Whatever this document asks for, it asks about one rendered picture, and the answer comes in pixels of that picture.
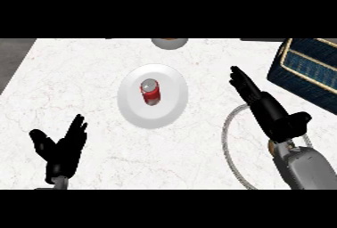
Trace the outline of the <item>white round placemat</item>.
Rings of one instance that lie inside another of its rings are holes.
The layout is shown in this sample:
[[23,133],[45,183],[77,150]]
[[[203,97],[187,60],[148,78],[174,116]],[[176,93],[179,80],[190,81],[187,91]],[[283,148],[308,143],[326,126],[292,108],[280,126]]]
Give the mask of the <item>white round placemat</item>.
[[249,190],[289,190],[264,134],[247,105],[240,105],[224,122],[224,156],[234,177]]

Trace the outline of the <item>white oval plate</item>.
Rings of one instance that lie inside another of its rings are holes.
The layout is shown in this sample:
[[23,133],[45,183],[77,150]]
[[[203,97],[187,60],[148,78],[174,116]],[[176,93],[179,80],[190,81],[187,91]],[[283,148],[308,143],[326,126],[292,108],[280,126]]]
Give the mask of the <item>white oval plate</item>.
[[188,86],[179,71],[163,64],[148,64],[126,76],[117,104],[123,117],[138,127],[156,129],[181,117],[188,102]]

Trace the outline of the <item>red can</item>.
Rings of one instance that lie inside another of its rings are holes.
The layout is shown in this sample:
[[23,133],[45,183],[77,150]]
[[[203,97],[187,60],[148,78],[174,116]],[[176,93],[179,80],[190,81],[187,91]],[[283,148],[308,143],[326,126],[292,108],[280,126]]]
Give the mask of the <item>red can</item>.
[[162,94],[160,94],[160,85],[159,81],[153,78],[148,78],[141,83],[141,93],[145,100],[145,103],[153,106],[160,102]]

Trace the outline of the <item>dark blue wicker basket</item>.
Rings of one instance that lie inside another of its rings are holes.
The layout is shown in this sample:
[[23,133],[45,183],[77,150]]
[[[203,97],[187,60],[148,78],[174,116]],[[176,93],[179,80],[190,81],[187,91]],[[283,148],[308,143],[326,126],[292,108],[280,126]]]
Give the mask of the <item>dark blue wicker basket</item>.
[[268,80],[337,115],[337,43],[329,38],[287,38]]

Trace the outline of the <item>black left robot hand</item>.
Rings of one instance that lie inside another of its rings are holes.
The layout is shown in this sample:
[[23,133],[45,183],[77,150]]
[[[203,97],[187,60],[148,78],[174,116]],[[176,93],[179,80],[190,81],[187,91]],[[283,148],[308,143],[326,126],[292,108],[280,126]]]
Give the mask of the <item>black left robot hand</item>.
[[77,114],[66,137],[58,142],[40,129],[30,131],[35,150],[46,161],[45,181],[49,184],[55,183],[57,177],[64,176],[70,179],[77,172],[82,150],[88,141],[88,125],[85,117]]

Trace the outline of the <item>grey round bowl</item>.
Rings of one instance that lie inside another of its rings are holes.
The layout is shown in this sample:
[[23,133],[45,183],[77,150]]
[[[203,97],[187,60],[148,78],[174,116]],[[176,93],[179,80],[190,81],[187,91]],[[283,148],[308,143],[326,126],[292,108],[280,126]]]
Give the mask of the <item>grey round bowl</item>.
[[154,38],[151,41],[154,45],[162,49],[175,50],[175,49],[179,49],[187,44],[188,39],[187,38],[175,38],[175,39]]

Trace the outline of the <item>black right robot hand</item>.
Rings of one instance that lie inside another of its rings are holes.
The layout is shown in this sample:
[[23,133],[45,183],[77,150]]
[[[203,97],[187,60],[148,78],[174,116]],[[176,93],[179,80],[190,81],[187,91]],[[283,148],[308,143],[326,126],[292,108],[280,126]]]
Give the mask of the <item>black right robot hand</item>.
[[231,71],[230,83],[247,103],[265,135],[277,143],[305,135],[312,119],[309,113],[301,111],[290,114],[274,96],[259,90],[247,73],[237,66],[231,67]]

